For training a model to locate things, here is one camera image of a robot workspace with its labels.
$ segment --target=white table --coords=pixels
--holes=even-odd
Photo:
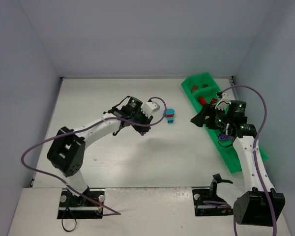
[[[206,129],[190,122],[196,112],[180,85],[183,80],[65,79],[47,137],[63,126],[77,128],[100,118],[127,95],[142,101],[160,96],[174,108],[174,124],[163,120],[143,137],[128,127],[115,137],[98,140],[85,152],[81,172],[87,184],[92,188],[208,186],[212,175],[220,173],[243,190],[242,174],[231,175]],[[230,86],[228,79],[216,81],[221,89]],[[153,121],[161,115],[156,114]],[[50,145],[43,146],[37,167],[59,175],[46,157]],[[63,184],[37,174],[33,187]]]
[[[106,205],[122,215],[78,220],[77,229],[70,235],[234,235],[232,216],[194,215],[191,187],[208,186],[212,175],[220,173],[243,190],[243,178],[241,173],[230,174],[206,129],[190,123],[196,112],[180,86],[182,81],[63,81],[47,137],[63,126],[75,128],[98,119],[126,95],[142,101],[160,96],[176,112],[174,124],[164,120],[143,137],[128,127],[87,149],[81,169],[86,182],[92,188],[106,188]],[[221,89],[230,85],[227,79],[216,81]],[[49,147],[50,143],[44,145],[37,167],[58,175],[46,158]],[[33,188],[22,191],[9,236],[68,235],[57,220],[61,188],[58,180],[37,174]],[[277,223],[278,236],[289,236],[283,215]],[[65,225],[70,228],[73,220],[66,220]],[[270,236],[271,232],[270,227],[238,226],[240,236]]]

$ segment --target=gray wall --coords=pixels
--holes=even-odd
[[[274,0],[20,0],[64,76],[234,75]]]
[[[284,214],[295,236],[295,0],[277,0],[236,75],[236,84],[250,85],[265,97],[268,119],[261,134],[269,155],[267,170],[286,196]],[[260,125],[262,104],[243,88],[249,121]]]
[[[44,138],[58,89],[57,72],[20,4],[0,0],[0,236],[33,174],[21,154]],[[35,165],[39,152],[27,162]]]

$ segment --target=black metal base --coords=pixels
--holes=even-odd
[[[100,195],[105,195],[103,190],[91,189],[88,192],[88,197],[98,201]],[[81,199],[76,198],[70,191],[64,189],[61,193],[59,201],[59,210],[57,219],[101,219],[101,213],[97,206],[90,201],[85,201],[80,205]],[[71,210],[73,214],[68,213],[66,207]]]
[[[200,199],[195,198],[195,195],[199,194]],[[208,206],[203,203],[203,201],[212,201],[212,198],[209,194],[209,187],[205,188],[193,188],[193,205],[195,208],[195,216],[225,216],[233,215],[233,210],[229,208],[217,208],[214,206]],[[217,197],[214,201],[224,202],[223,199]]]

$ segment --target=blue and red toy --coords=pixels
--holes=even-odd
[[[167,123],[174,123],[174,114],[175,114],[175,111],[174,109],[172,108],[167,108],[167,111],[166,111],[166,114],[165,114],[165,117],[167,119]]]

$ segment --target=green tray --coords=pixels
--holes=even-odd
[[[191,89],[194,85],[198,86],[198,89],[195,92],[191,93]],[[216,93],[221,91],[220,87],[217,85],[217,83],[213,80],[212,76],[208,72],[200,75],[189,76],[181,83],[181,86],[185,91],[186,95],[188,96],[193,107],[196,109],[197,113],[199,113],[202,108],[201,104],[198,102],[199,97],[203,97],[207,103],[210,103],[212,98],[217,99]],[[217,149],[219,150],[230,172],[233,174],[235,172],[241,171],[238,155],[234,147],[221,147],[219,145],[217,140],[218,135],[220,134],[219,130],[207,129],[207,131],[211,136]],[[227,146],[231,144],[231,141],[224,140],[220,141],[220,143],[223,146]],[[267,160],[267,156],[262,150],[262,148],[260,148],[260,153],[262,160]]]

